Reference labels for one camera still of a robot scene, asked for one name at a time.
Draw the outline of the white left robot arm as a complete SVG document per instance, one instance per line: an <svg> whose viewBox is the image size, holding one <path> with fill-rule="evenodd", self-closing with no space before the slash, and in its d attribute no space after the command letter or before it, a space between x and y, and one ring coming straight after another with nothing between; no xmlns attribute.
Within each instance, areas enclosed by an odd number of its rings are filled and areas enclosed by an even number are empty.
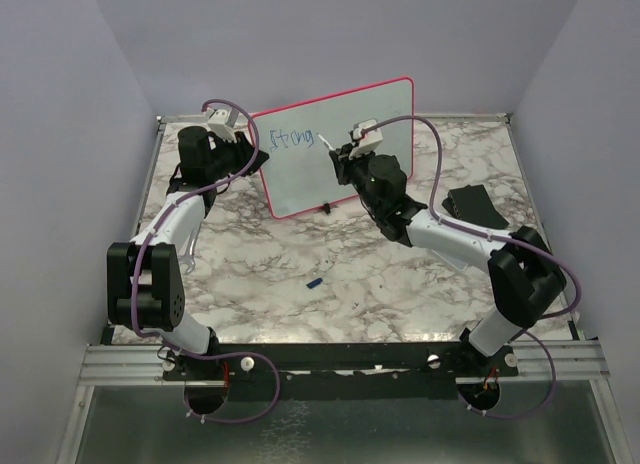
<svg viewBox="0 0 640 464"><path fill-rule="evenodd" d="M195 266L201 225L224 185L253 175L269 156L242 131L202 126L179 131L178 152L159 213L130 241L107 251L107 312L111 324L188 353L186 366L206 379L220 369L218 338L188 313L182 274Z"/></svg>

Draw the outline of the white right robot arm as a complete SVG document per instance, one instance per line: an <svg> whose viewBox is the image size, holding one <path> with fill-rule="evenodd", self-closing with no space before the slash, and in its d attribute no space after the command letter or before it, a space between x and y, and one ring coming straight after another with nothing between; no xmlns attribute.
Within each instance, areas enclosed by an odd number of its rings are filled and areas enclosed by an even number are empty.
<svg viewBox="0 0 640 464"><path fill-rule="evenodd" d="M389 241L419 247L485 272L494 308L467 332L459 351L461 367L481 375L496 353L532 328L566 287L539 233L523 226L514 233L436 218L406 193L407 176L394 156L373 152L351 158L346 144L328 155L337 181L353 187L367 213Z"/></svg>

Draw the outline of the white blue whiteboard marker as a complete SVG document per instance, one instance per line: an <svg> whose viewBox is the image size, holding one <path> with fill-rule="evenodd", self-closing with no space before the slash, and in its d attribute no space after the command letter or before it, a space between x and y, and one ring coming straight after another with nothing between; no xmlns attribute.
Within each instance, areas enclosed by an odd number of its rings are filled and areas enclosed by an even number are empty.
<svg viewBox="0 0 640 464"><path fill-rule="evenodd" d="M335 151L335 148L331 145L331 143L320 133L317 133L319 140L323 143L323 145L327 148L329 152Z"/></svg>

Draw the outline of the blue marker cap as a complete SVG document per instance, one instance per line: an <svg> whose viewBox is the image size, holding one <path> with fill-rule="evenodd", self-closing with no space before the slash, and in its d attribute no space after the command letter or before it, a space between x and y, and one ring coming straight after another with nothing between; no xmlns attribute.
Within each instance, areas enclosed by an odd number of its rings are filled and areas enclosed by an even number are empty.
<svg viewBox="0 0 640 464"><path fill-rule="evenodd" d="M307 283L306 287L308 289L313 289L313 288L319 286L322 283L323 283L323 279L322 278L316 278L316 279L310 281L309 283Z"/></svg>

